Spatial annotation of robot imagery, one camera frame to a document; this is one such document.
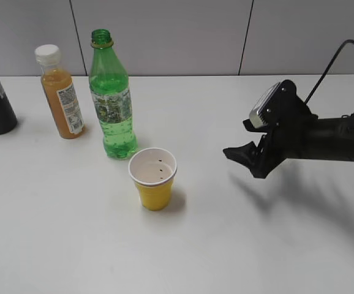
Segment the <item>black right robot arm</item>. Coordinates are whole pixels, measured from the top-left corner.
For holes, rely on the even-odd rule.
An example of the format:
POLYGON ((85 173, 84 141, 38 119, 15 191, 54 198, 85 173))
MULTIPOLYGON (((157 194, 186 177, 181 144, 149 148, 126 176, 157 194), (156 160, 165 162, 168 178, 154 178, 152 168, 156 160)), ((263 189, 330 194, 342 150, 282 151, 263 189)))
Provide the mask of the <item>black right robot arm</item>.
POLYGON ((320 119, 298 97, 291 80, 270 87, 243 125, 262 134, 259 143, 225 148, 223 153, 255 178, 265 179, 286 159, 354 162, 354 113, 320 119))

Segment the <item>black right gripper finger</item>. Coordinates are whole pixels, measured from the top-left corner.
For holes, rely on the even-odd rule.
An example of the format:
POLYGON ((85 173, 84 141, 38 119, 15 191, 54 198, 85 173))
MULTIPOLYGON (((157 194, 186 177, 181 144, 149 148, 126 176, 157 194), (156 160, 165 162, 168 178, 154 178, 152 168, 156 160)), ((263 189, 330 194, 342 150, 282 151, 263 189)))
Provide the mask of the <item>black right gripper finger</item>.
POLYGON ((268 126, 254 127, 249 119, 243 121, 243 125, 248 132, 267 133, 268 126))
POLYGON ((253 141, 240 147, 229 147, 222 150, 228 160, 248 168, 254 178, 261 178, 258 148, 253 141))

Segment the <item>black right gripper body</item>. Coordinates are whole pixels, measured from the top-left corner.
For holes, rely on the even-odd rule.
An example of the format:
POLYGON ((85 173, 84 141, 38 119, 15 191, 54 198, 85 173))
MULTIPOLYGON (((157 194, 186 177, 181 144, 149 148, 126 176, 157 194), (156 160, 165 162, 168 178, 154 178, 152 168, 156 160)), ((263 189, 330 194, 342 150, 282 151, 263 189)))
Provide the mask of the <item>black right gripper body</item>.
POLYGON ((303 129, 318 116, 298 97, 291 80, 280 82, 263 112, 268 132, 257 146, 260 173, 266 178, 289 154, 297 153, 302 145, 303 129))

